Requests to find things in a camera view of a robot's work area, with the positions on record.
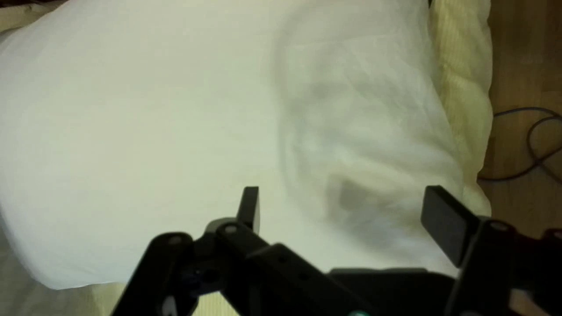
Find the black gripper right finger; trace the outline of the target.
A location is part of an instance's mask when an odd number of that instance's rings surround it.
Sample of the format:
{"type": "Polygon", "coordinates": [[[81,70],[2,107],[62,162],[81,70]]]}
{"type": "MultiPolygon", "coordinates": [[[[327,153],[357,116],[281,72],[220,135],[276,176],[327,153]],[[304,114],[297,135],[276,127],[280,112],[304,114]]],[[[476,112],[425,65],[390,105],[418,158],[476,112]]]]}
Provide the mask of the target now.
{"type": "Polygon", "coordinates": [[[476,216],[443,186],[427,186],[422,225],[459,269],[447,316],[520,316],[510,307],[520,290],[548,316],[562,316],[562,230],[540,239],[506,221],[476,216]]]}

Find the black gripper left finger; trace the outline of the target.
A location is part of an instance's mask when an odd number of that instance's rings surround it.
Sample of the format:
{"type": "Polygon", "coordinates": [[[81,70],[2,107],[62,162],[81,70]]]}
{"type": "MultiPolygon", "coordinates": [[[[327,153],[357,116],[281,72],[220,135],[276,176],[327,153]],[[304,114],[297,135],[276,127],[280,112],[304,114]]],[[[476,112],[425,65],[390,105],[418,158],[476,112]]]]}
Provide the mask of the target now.
{"type": "Polygon", "coordinates": [[[194,316],[220,293],[239,316],[374,316],[367,302],[283,244],[259,235],[260,190],[243,191],[234,218],[202,237],[155,237],[111,316],[194,316]]]}

